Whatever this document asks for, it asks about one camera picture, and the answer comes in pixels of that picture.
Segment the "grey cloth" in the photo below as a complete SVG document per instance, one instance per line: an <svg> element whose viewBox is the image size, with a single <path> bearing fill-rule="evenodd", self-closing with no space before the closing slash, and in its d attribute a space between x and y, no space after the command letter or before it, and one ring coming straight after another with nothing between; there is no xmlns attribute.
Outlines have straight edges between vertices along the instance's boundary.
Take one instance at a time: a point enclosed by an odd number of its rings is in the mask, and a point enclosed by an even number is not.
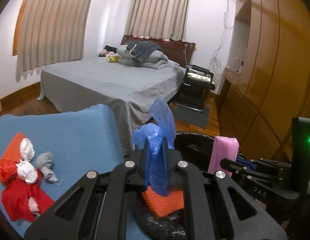
<svg viewBox="0 0 310 240"><path fill-rule="evenodd" d="M51 152L45 152L39 155L35 161L35 167L42 173L44 180L49 183L58 182L58 178L53 171L54 159Z"/></svg>

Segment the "red plastic bag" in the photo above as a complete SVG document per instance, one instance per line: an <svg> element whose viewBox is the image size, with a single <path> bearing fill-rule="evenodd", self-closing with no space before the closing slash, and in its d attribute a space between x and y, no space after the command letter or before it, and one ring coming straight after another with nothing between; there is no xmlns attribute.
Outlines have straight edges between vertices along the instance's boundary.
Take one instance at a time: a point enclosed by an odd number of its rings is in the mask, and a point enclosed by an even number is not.
<svg viewBox="0 0 310 240"><path fill-rule="evenodd" d="M16 178L17 162L7 159L0 159L0 182L3 185L9 184Z"/></svg>

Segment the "blue plastic bag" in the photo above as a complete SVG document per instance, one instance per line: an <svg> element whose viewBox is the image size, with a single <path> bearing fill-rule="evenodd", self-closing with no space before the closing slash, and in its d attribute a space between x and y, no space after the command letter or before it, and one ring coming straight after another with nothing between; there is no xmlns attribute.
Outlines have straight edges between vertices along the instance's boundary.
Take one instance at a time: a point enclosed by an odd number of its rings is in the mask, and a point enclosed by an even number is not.
<svg viewBox="0 0 310 240"><path fill-rule="evenodd" d="M131 140L137 149L147 150L144 187L150 186L158 195L167 197L170 193L165 146L174 149L175 120L163 98L155 99L149 107L149 112L157 123L148 123L135 129Z"/></svg>

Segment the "black trash bin bag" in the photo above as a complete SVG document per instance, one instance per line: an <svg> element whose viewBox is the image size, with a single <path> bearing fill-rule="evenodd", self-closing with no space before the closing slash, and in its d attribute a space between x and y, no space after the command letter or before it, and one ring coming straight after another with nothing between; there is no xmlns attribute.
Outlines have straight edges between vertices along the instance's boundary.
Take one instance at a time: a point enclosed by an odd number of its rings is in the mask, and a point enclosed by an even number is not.
<svg viewBox="0 0 310 240"><path fill-rule="evenodd" d="M212 154L214 138L190 132L178 132L174 147L182 158L201 171L207 172ZM165 217L158 217L146 206L141 193L129 195L129 205L134 221L150 239L186 239L184 208Z"/></svg>

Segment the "small white tissue piece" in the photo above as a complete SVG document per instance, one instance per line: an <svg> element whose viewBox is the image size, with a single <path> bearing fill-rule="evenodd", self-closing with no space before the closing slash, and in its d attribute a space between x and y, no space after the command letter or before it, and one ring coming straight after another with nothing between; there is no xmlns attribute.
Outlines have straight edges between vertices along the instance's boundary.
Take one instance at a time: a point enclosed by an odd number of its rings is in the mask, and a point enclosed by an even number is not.
<svg viewBox="0 0 310 240"><path fill-rule="evenodd" d="M30 197L28 199L28 207L30 212L35 216L35 217L39 217L40 215L40 209L39 206L36 202L36 200L33 197Z"/></svg>

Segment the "red cloth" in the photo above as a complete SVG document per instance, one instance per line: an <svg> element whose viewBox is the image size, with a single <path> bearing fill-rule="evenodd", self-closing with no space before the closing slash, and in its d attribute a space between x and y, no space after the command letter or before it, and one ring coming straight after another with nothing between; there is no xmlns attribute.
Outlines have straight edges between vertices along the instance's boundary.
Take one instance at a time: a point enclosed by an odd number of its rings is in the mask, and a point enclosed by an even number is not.
<svg viewBox="0 0 310 240"><path fill-rule="evenodd" d="M39 174L35 183L26 184L25 181L16 177L2 191L1 201L12 222L19 219L29 222L36 220L34 213L29 209L28 200L30 198L36 201L39 215L42 215L54 204L54 201L41 189L42 173L39 170L37 172Z"/></svg>

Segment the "orange textured sponge pad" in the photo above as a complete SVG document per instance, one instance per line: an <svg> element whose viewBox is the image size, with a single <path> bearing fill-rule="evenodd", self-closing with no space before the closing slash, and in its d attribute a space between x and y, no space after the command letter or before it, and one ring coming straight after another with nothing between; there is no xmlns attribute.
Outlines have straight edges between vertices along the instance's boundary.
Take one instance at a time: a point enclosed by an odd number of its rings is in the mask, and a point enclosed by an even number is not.
<svg viewBox="0 0 310 240"><path fill-rule="evenodd" d="M21 132L17 132L11 142L9 142L6 150L4 151L2 159L19 163L21 160L20 143L24 138L26 138L24 134L22 134Z"/></svg>

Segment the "blue table cloth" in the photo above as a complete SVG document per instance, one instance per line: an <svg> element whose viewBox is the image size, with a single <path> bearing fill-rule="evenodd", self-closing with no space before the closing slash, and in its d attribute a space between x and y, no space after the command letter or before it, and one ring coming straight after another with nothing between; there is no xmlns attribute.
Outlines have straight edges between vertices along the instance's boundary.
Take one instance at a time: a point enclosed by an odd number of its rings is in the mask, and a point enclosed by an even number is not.
<svg viewBox="0 0 310 240"><path fill-rule="evenodd" d="M106 105L49 115L4 115L0 118L0 158L17 132L32 142L36 158L45 152L52 153L58 182L48 183L42 178L40 187L54 203L87 172L111 172L125 162L115 116ZM26 230L43 214L34 222L12 222L1 201L5 188L0 182L0 225L8 238L24 239ZM129 211L129 204L126 239L146 239Z"/></svg>

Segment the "wooden wardrobe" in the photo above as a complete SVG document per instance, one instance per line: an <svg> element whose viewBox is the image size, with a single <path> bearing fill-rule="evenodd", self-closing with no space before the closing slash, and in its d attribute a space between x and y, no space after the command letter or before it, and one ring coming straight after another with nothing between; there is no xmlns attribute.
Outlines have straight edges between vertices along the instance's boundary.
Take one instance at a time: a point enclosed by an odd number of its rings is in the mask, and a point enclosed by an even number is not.
<svg viewBox="0 0 310 240"><path fill-rule="evenodd" d="M291 160L291 120L310 118L310 4L237 0L235 18L249 37L241 71L224 71L220 134L249 159Z"/></svg>

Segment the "black chair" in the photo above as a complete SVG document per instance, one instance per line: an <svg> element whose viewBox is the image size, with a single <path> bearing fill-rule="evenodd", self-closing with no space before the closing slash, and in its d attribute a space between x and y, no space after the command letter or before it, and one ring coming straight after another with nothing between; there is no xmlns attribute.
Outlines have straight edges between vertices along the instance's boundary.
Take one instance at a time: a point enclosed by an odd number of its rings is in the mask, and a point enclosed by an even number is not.
<svg viewBox="0 0 310 240"><path fill-rule="evenodd" d="M207 94L215 89L214 74L205 68L188 62L188 45L184 45L185 74L173 104L194 112L202 112L205 108Z"/></svg>

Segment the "wooden headboard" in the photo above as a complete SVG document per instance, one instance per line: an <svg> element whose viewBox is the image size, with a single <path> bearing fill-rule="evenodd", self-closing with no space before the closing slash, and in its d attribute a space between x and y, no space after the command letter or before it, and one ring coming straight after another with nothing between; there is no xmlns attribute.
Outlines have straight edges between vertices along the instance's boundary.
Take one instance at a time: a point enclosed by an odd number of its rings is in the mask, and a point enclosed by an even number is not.
<svg viewBox="0 0 310 240"><path fill-rule="evenodd" d="M163 49L163 53L172 61L178 63L181 67L190 64L194 54L196 44L191 42L163 40L151 37L137 37L124 35L121 45L127 45L133 41L152 41Z"/></svg>

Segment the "bed with grey sheet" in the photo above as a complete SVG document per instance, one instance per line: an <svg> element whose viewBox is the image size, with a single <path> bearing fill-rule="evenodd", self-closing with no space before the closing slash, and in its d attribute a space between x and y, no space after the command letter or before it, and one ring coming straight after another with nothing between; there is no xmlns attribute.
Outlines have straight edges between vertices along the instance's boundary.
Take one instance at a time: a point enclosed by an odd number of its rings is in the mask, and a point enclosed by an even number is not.
<svg viewBox="0 0 310 240"><path fill-rule="evenodd" d="M75 112L97 104L114 113L124 155L135 147L133 130L151 118L149 107L156 98L170 101L178 92L185 69L174 62L160 69L111 63L108 59L61 62L44 66L40 95L60 112Z"/></svg>

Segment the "right beige curtain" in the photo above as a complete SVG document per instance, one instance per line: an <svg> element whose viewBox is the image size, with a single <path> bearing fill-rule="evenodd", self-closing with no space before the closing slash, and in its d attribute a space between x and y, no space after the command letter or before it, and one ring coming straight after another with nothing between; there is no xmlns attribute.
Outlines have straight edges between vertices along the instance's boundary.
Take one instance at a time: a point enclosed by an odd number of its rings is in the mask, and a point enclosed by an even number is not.
<svg viewBox="0 0 310 240"><path fill-rule="evenodd" d="M185 40L190 0L132 0L124 34Z"/></svg>

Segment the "beige curtain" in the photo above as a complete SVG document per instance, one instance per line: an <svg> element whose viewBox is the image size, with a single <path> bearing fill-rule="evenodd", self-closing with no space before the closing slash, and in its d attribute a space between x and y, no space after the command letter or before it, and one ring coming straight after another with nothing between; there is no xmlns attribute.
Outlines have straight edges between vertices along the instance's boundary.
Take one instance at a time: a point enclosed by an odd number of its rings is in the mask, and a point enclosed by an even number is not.
<svg viewBox="0 0 310 240"><path fill-rule="evenodd" d="M185 40L190 0L132 0L124 34Z"/></svg>
<svg viewBox="0 0 310 240"><path fill-rule="evenodd" d="M17 81L42 66L83 58L90 4L91 0L23 0L13 45Z"/></svg>

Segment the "left beige curtain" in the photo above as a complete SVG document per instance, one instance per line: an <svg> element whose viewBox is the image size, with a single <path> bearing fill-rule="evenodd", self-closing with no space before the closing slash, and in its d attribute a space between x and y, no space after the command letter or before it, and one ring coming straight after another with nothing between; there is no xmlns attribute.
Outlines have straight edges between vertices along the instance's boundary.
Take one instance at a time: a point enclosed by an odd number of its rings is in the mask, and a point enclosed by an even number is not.
<svg viewBox="0 0 310 240"><path fill-rule="evenodd" d="M42 66L83 58L90 4L91 0L23 0L13 45L17 81Z"/></svg>

